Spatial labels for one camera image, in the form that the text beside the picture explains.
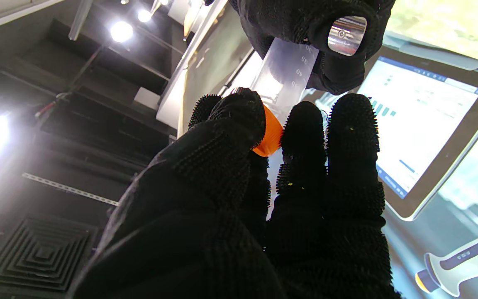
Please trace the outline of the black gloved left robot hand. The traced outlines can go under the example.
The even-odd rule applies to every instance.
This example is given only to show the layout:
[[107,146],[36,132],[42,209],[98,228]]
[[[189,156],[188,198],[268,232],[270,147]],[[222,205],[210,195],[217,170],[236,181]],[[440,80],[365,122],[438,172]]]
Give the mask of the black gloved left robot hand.
[[69,299],[400,299],[370,99],[292,108],[269,220],[260,96],[207,95],[110,216]]

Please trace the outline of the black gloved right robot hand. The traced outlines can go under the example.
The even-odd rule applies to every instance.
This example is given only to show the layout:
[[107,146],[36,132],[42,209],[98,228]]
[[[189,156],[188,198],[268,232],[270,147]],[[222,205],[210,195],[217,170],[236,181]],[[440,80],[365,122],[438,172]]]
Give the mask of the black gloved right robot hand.
[[[365,62],[383,44],[394,0],[231,0],[241,26],[260,57],[267,55],[275,38],[310,45],[319,50],[307,88],[334,95],[363,83]],[[356,53],[343,55],[328,46],[335,21],[357,16],[367,26]]]

